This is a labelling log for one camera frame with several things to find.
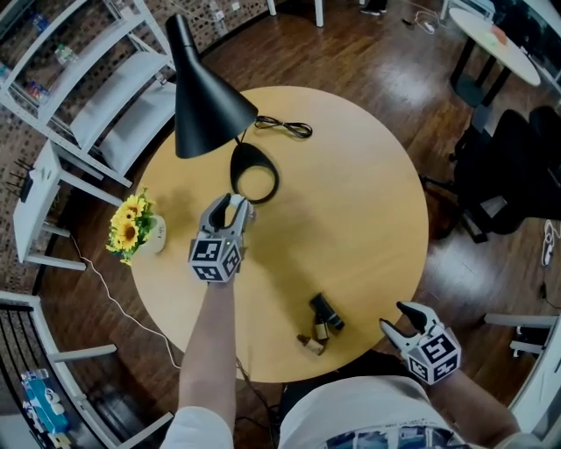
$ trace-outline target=pegboard wall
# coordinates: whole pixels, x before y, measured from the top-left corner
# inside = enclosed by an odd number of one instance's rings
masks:
[[[33,10],[28,11],[0,44],[0,61],[14,67],[29,45],[37,38],[38,32],[32,25],[31,13],[40,12],[49,20],[55,19],[72,0],[37,0]],[[199,51],[212,45],[228,32],[236,29],[247,20],[267,10],[266,0],[145,0],[158,25],[164,30],[169,16],[180,13],[188,17],[191,31]],[[234,11],[232,4],[238,3]],[[217,11],[224,13],[224,19],[217,21]],[[114,18],[102,0],[89,0],[82,6],[51,38],[35,53],[18,82],[27,86],[36,82],[50,88],[62,72],[62,66],[54,57],[59,44],[72,48],[79,53],[97,34],[108,26]],[[139,27],[135,34],[155,49],[158,43],[147,26]],[[135,48],[128,39],[122,39],[76,85],[72,93],[57,111],[57,116],[70,123],[81,107],[111,76],[115,69],[133,52]],[[20,264],[16,253],[11,214],[17,198],[12,195],[5,182],[13,181],[12,173],[21,173],[16,159],[33,163],[46,139],[26,123],[0,106],[0,289],[27,293],[30,292],[37,276],[38,266]],[[51,210],[49,219],[56,221],[64,207],[67,191],[62,189],[61,200]],[[44,251],[47,236],[36,242],[36,249]]]

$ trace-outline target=white vase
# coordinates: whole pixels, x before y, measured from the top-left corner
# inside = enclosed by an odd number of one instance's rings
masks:
[[[156,225],[150,231],[150,238],[140,246],[139,250],[147,254],[157,254],[166,244],[166,220],[160,215],[153,215]]]

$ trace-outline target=white t-shirt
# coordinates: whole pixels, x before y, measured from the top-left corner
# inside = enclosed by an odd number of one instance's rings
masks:
[[[186,407],[175,415],[162,449],[231,449],[228,425],[216,413]],[[280,426],[279,449],[476,448],[466,445],[432,408],[416,382],[400,376],[343,379],[303,397]],[[497,449],[541,448],[518,433]]]

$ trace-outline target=lamp shade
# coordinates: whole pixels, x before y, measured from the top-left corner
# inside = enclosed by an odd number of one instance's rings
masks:
[[[258,110],[201,63],[187,19],[172,16],[166,31],[177,73],[175,153],[194,158],[237,137],[253,123]]]

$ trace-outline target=wooden floor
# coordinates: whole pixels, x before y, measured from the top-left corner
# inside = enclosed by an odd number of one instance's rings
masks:
[[[421,3],[439,8],[441,2]],[[434,35],[418,27],[410,31],[401,19],[412,19],[415,11],[401,0],[390,0],[387,15],[374,18],[359,14],[358,3],[329,0],[323,29],[310,21],[311,9],[305,18],[286,14],[267,17],[220,46],[205,62],[239,90],[296,85],[347,98],[372,113],[397,137],[419,172],[447,178],[451,176],[447,155],[472,111],[448,82],[465,37],[451,23]],[[476,73],[485,58],[476,49],[468,70]],[[491,79],[497,74],[495,68]],[[556,101],[545,87],[531,88],[511,75],[495,99],[491,122],[496,124],[506,108],[527,114],[537,105]],[[131,178],[139,179],[149,156],[131,171]],[[125,194],[114,183],[105,182],[104,187],[117,195]],[[515,234],[492,236],[483,245],[473,244],[462,228],[447,239],[437,240],[434,236],[447,225],[453,206],[430,195],[427,204],[432,237],[415,300],[434,307],[457,333],[467,374],[508,404],[533,359],[513,359],[508,350],[511,333],[479,321],[487,312],[556,313],[537,296],[542,281],[539,255],[543,220],[526,220]],[[123,308],[154,328],[138,298],[130,269],[104,249],[111,212],[104,203],[74,194],[66,210],[66,225],[84,255],[103,273]],[[59,239],[53,252],[75,257],[67,239]],[[554,259],[551,272],[558,269],[560,257]],[[551,301],[561,304],[561,286],[553,273],[548,288]],[[168,360],[163,340],[122,317],[91,269],[74,273],[48,268],[39,293],[62,348],[109,343],[118,346],[117,356],[81,362],[75,365],[75,371],[80,384],[98,400],[105,416],[124,436],[142,422],[175,411],[178,372]],[[179,357],[181,352],[176,350],[175,354]],[[278,400],[280,386],[260,384],[259,388],[266,391],[271,403]],[[238,414],[264,422],[259,402],[242,384],[238,389]],[[156,447],[157,440],[146,446]],[[240,421],[236,440],[238,447],[264,447],[267,434]]]

